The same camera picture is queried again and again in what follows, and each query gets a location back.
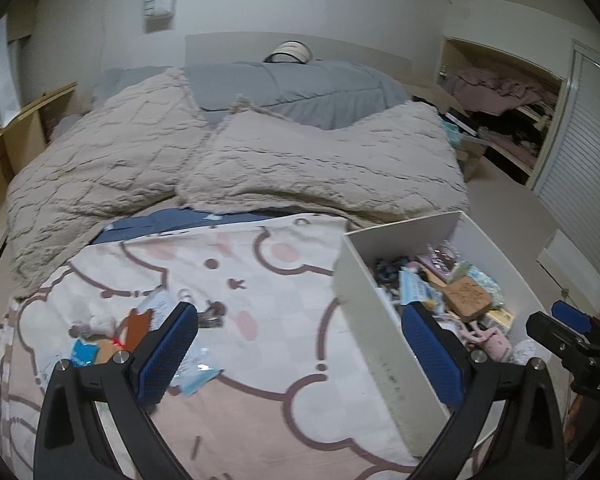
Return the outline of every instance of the blue gripper pad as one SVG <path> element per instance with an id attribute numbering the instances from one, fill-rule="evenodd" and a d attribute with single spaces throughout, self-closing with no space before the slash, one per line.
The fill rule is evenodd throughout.
<path id="1" fill-rule="evenodd" d="M 564 301 L 556 301 L 551 307 L 551 314 L 579 334 L 586 334 L 591 330 L 591 318 Z"/>
<path id="2" fill-rule="evenodd" d="M 449 330 L 441 328 L 421 303 L 404 307 L 402 333 L 440 402 L 458 410 L 465 392 L 465 370 L 459 365 L 459 360 L 466 355 L 462 343 Z"/>
<path id="3" fill-rule="evenodd" d="M 160 328 L 142 338 L 130 370 L 138 404 L 154 406 L 162 400 L 197 334 L 198 312 L 192 304 L 181 302 Z"/>

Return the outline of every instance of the white wall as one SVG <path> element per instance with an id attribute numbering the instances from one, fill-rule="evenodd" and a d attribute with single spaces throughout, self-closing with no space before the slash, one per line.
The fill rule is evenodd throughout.
<path id="1" fill-rule="evenodd" d="M 432 76 L 447 4 L 448 0 L 177 0 L 170 30 L 147 33 L 142 0 L 40 0 L 24 86 L 31 97 L 71 80 L 89 83 L 108 68 L 181 66 L 187 34 L 236 30 L 349 41 L 412 59 L 416 70 Z"/>
<path id="2" fill-rule="evenodd" d="M 600 24 L 589 28 L 503 0 L 451 0 L 445 36 L 526 59 L 561 78 L 569 74 L 572 40 L 600 53 Z"/>

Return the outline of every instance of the bolt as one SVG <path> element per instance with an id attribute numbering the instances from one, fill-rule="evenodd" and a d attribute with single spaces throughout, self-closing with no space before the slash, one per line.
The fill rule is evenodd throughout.
<path id="1" fill-rule="evenodd" d="M 70 364 L 71 364 L 71 361 L 69 361 L 69 359 L 60 359 L 56 363 L 56 370 L 64 372 L 69 367 Z"/>
<path id="2" fill-rule="evenodd" d="M 126 350 L 118 350 L 115 354 L 113 354 L 113 362 L 115 362 L 115 364 L 124 364 L 127 361 L 129 361 L 129 352 L 127 352 Z"/>
<path id="3" fill-rule="evenodd" d="M 487 354 L 485 354 L 482 350 L 474 350 L 471 352 L 471 359 L 474 363 L 481 364 L 487 360 Z"/>
<path id="4" fill-rule="evenodd" d="M 529 362 L 534 370 L 544 370 L 546 368 L 546 364 L 544 364 L 544 361 L 542 361 L 542 359 L 539 357 L 532 357 L 529 359 Z"/>

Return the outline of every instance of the white shutter door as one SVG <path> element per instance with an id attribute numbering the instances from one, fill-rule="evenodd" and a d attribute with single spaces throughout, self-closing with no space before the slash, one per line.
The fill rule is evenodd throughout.
<path id="1" fill-rule="evenodd" d="M 600 273 L 600 65 L 576 51 L 572 91 L 535 192 Z"/>

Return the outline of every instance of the white storage box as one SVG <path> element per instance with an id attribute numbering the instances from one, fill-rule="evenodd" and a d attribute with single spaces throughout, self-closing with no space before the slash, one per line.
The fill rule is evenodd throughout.
<path id="1" fill-rule="evenodd" d="M 470 260 L 502 288 L 506 309 L 515 320 L 509 333 L 513 344 L 526 339 L 528 316 L 542 304 L 525 280 L 489 237 L 462 212 L 433 215 L 386 224 L 344 235 L 333 276 L 333 288 L 358 346 L 365 356 L 398 431 L 414 456 L 423 456 L 449 418 L 424 371 L 402 335 L 400 318 L 367 266 L 427 251 L 427 245 L 449 240 L 462 259 Z M 542 347 L 540 357 L 551 354 Z M 477 444 L 496 429 L 504 402 L 494 403 Z"/>

